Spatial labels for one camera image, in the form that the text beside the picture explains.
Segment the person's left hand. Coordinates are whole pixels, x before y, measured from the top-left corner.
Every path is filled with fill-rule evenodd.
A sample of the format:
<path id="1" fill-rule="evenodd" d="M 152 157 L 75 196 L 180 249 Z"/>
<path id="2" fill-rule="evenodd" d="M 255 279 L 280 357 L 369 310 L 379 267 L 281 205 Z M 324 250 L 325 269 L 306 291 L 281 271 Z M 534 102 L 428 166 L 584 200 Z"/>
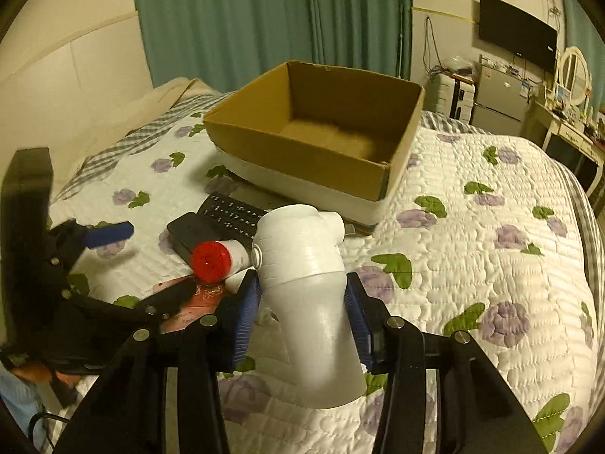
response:
<path id="1" fill-rule="evenodd" d="M 10 372 L 23 380 L 36 383 L 50 383 L 56 378 L 67 386 L 74 386 L 82 379 L 79 375 L 52 371 L 42 362 L 32 360 L 24 362 L 19 367 L 13 367 Z"/>

